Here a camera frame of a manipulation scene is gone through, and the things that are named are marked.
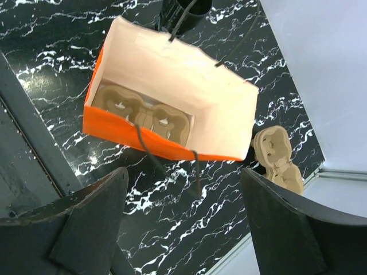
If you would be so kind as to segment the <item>orange paper bag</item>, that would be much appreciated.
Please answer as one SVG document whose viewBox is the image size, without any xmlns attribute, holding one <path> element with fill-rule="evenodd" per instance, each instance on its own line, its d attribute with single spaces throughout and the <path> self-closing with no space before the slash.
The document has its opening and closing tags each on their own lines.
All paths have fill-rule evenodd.
<svg viewBox="0 0 367 275">
<path fill-rule="evenodd" d="M 110 26 L 84 102 L 83 132 L 159 158 L 242 161 L 252 136 L 258 88 L 223 61 L 159 32 L 116 17 Z M 119 85 L 191 116 L 185 146 L 164 139 L 111 112 L 92 106 L 103 85 Z"/>
</svg>

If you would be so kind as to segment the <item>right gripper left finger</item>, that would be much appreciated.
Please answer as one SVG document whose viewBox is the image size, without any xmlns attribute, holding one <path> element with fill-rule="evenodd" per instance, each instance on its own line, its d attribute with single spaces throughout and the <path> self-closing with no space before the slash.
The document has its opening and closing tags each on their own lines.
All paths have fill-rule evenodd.
<svg viewBox="0 0 367 275">
<path fill-rule="evenodd" d="M 119 167 L 18 218 L 1 219 L 1 274 L 109 274 L 127 195 Z"/>
</svg>

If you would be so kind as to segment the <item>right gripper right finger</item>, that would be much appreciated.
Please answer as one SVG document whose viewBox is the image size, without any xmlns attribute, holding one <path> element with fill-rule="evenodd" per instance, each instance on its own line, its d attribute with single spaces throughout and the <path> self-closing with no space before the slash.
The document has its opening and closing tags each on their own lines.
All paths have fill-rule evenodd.
<svg viewBox="0 0 367 275">
<path fill-rule="evenodd" d="M 366 218 L 323 206 L 241 171 L 261 274 L 366 274 Z"/>
</svg>

